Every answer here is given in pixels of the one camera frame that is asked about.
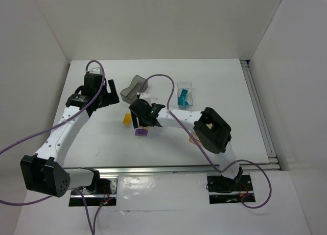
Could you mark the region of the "yellow 2x4 lego brick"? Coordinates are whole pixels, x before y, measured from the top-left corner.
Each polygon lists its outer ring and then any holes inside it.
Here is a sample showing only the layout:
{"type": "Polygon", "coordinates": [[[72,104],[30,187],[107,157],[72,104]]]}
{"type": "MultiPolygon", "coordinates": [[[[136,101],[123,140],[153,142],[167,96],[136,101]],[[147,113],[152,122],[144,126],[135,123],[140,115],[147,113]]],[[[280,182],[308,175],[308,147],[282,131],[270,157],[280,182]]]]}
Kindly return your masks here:
{"type": "Polygon", "coordinates": [[[130,113],[126,113],[123,119],[123,124],[124,125],[129,125],[131,123],[132,116],[130,113]]]}

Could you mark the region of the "teal 2x4 lego brick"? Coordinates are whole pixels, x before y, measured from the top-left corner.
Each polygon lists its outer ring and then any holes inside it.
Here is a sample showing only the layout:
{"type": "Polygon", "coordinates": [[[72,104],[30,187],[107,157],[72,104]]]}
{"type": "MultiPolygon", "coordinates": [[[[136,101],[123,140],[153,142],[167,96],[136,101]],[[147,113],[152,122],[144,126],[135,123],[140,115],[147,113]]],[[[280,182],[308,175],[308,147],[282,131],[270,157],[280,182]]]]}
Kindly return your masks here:
{"type": "Polygon", "coordinates": [[[181,90],[180,96],[178,97],[178,102],[179,101],[187,101],[187,99],[186,99],[187,95],[188,95],[188,90],[183,88],[181,90]]]}

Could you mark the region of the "small teal lego brick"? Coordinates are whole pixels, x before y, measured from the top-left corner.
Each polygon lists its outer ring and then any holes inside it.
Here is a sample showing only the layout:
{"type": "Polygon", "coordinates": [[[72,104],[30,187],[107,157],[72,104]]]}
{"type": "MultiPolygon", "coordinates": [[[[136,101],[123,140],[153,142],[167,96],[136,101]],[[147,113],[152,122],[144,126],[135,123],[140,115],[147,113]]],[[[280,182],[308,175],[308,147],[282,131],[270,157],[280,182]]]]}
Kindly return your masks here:
{"type": "Polygon", "coordinates": [[[179,107],[179,109],[186,110],[190,107],[190,105],[189,105],[188,101],[179,101],[178,107],[179,107]]]}

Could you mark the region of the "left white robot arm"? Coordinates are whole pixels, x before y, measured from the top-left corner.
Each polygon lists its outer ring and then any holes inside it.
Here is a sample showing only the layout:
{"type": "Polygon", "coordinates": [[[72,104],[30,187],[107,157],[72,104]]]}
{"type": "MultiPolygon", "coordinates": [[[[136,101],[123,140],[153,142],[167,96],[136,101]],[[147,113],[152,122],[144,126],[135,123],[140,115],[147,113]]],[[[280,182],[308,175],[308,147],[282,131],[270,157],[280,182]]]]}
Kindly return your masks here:
{"type": "Polygon", "coordinates": [[[86,188],[95,193],[103,184],[99,171],[92,168],[66,170],[63,164],[72,143],[92,113],[119,101],[113,79],[106,80],[102,74],[87,72],[83,85],[67,99],[60,126],[51,132],[34,155],[25,155],[20,161],[26,188],[54,197],[62,197],[75,188],[86,188]]]}

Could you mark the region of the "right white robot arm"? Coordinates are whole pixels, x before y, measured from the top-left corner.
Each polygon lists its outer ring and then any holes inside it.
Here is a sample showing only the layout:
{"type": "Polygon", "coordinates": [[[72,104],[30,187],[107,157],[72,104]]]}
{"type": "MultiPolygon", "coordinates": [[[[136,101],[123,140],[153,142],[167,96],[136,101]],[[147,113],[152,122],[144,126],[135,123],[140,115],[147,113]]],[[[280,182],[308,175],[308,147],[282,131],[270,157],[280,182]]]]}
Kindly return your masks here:
{"type": "Polygon", "coordinates": [[[171,109],[162,104],[149,104],[136,99],[129,106],[133,125],[148,127],[174,127],[186,131],[205,158],[230,184],[238,185],[243,170],[236,161],[231,146],[231,127],[216,111],[206,107],[203,111],[171,109]]]}

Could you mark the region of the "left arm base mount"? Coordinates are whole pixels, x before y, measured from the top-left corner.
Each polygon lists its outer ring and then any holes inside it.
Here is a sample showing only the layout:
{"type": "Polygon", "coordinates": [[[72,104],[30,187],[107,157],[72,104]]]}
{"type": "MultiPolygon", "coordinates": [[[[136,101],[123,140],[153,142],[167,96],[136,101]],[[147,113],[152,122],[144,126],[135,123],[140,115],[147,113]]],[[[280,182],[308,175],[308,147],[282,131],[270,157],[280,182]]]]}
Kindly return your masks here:
{"type": "MultiPolygon", "coordinates": [[[[116,194],[118,190],[118,178],[109,177],[101,179],[97,188],[93,191],[86,187],[80,187],[79,191],[83,194],[87,206],[116,206],[116,194]]],[[[84,206],[81,195],[76,190],[71,190],[69,197],[69,207],[84,206]]]]}

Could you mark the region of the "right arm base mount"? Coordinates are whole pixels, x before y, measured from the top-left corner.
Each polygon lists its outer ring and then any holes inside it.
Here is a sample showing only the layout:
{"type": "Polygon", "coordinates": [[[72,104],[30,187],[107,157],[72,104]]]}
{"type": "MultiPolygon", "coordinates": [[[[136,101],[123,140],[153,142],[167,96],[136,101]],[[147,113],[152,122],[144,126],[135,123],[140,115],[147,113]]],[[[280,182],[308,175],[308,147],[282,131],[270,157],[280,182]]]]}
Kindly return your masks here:
{"type": "Polygon", "coordinates": [[[255,202],[252,181],[250,175],[243,175],[238,184],[218,175],[207,176],[207,184],[210,204],[230,204],[255,202]]]}

